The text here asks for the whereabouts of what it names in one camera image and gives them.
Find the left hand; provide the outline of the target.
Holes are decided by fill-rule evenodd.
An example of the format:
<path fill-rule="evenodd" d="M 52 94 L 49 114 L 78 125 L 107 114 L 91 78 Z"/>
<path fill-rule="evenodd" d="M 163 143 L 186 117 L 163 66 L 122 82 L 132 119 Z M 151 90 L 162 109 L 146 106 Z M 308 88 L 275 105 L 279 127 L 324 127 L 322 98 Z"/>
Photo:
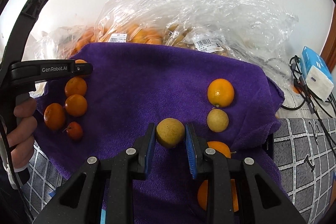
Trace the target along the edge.
<path fill-rule="evenodd" d="M 34 154 L 35 139 L 33 133 L 37 128 L 37 120 L 33 114 L 36 109 L 37 102 L 31 97 L 14 109 L 14 115 L 21 118 L 21 122 L 7 135 L 7 140 L 10 147 L 15 146 L 15 149 L 11 151 L 15 169 L 25 167 Z"/>

